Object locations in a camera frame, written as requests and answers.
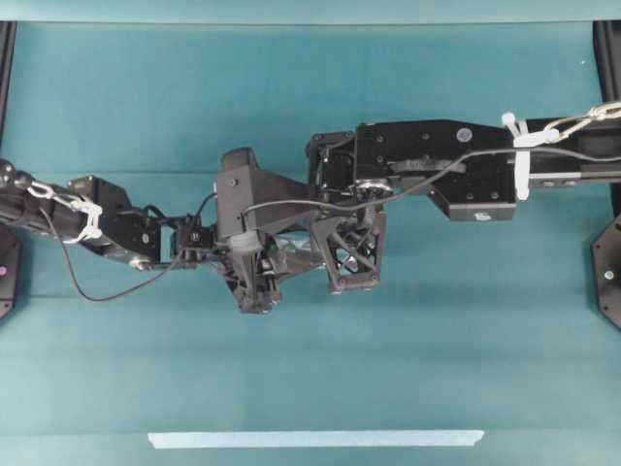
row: black metal frame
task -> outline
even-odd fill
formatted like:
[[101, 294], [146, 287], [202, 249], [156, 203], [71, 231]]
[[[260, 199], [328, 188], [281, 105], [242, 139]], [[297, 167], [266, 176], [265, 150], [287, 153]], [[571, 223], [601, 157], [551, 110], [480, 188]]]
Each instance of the black metal frame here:
[[[0, 21], [0, 145], [11, 82], [16, 29], [16, 22]], [[21, 249], [21, 241], [11, 229], [0, 224], [0, 317], [7, 314], [16, 301]]]

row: white zip tie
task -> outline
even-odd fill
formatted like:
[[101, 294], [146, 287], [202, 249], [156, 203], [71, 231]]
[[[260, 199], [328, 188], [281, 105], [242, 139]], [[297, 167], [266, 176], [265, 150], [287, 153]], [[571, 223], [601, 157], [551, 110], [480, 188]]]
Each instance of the white zip tie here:
[[28, 192], [39, 199], [51, 199], [63, 206], [71, 209], [74, 212], [81, 212], [86, 214], [86, 225], [80, 232], [80, 234], [71, 240], [65, 240], [63, 243], [67, 245], [73, 245], [80, 241], [92, 240], [100, 238], [102, 231], [99, 229], [99, 216], [103, 213], [103, 210], [97, 204], [89, 201], [85, 198], [80, 198], [74, 194], [57, 194], [53, 187], [49, 184], [34, 181], [28, 187]]
[[[513, 135], [513, 146], [517, 149], [536, 148], [559, 137], [558, 129], [543, 129], [529, 133], [528, 124], [525, 119], [516, 123], [515, 115], [512, 113], [503, 114], [503, 125]], [[517, 150], [515, 152], [515, 195], [520, 201], [528, 199], [530, 189], [528, 187], [531, 176], [531, 152], [529, 150]]]

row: metal chain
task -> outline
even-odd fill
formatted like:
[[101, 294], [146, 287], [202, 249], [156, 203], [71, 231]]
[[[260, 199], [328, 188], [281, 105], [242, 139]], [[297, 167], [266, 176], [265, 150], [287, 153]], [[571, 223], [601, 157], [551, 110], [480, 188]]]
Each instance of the metal chain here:
[[559, 131], [559, 136], [552, 141], [547, 142], [547, 144], [556, 144], [560, 141], [568, 139], [573, 133], [584, 129], [593, 121], [618, 118], [621, 118], [621, 101], [608, 102], [606, 104], [598, 105], [597, 107], [593, 107], [589, 110], [585, 115], [568, 116], [566, 118], [555, 119], [545, 126], [544, 131], [555, 129], [558, 126], [572, 123], [574, 121], [575, 124], [564, 129], [563, 131]]

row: black metal plate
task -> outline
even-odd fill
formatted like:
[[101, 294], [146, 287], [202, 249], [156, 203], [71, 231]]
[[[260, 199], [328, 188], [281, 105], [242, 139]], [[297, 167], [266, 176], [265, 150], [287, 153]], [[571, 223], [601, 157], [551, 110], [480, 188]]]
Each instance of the black metal plate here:
[[591, 252], [600, 312], [621, 329], [621, 218], [608, 226]]
[[0, 224], [0, 318], [15, 304], [20, 258], [21, 242], [9, 227]]

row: white tape strip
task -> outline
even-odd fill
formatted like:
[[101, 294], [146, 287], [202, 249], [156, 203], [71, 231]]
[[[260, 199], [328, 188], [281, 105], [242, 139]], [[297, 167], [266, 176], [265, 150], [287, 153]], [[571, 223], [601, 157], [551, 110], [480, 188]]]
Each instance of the white tape strip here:
[[155, 449], [287, 449], [329, 447], [473, 447], [483, 430], [334, 430], [165, 432], [147, 434]]

